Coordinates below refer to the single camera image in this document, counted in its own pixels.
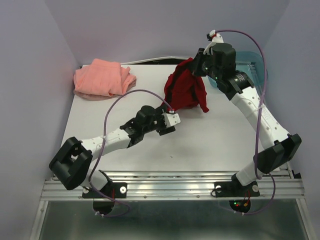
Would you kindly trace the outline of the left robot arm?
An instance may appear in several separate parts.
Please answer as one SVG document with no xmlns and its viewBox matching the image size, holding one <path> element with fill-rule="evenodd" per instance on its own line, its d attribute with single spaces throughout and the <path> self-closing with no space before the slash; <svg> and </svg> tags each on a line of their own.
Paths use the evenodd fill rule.
<svg viewBox="0 0 320 240">
<path fill-rule="evenodd" d="M 86 189 L 85 198 L 124 199 L 127 183 L 114 182 L 96 166 L 91 168 L 91 163 L 97 163 L 111 152 L 137 145 L 150 132 L 161 136 L 172 133 L 180 122 L 180 116 L 165 106 L 144 105 L 135 117 L 108 134 L 85 140 L 68 138 L 49 163 L 49 169 L 67 190 Z"/>
</svg>

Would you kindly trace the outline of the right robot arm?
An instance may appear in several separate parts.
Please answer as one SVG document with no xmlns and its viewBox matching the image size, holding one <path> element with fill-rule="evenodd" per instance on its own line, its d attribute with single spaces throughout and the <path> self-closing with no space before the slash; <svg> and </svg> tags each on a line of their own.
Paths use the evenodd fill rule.
<svg viewBox="0 0 320 240">
<path fill-rule="evenodd" d="M 256 140 L 263 150 L 253 161 L 231 177 L 231 181 L 214 183 L 216 198 L 243 197 L 247 192 L 259 196 L 257 180 L 289 162 L 302 143 L 301 137 L 290 134 L 260 102 L 254 82 L 243 71 L 236 69 L 236 51 L 228 43 L 215 43 L 206 51 L 199 48 L 190 66 L 196 77 L 210 77 L 244 115 L 256 132 Z"/>
</svg>

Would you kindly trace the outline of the red pleated skirt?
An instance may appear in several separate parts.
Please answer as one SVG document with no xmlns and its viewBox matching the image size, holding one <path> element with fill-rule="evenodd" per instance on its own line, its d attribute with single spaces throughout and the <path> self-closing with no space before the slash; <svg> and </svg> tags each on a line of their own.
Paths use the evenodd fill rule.
<svg viewBox="0 0 320 240">
<path fill-rule="evenodd" d="M 182 61 L 169 75 L 164 86 L 165 101 L 176 111 L 200 106 L 207 113 L 206 88 L 203 79 L 190 71 L 192 61 L 191 57 Z"/>
</svg>

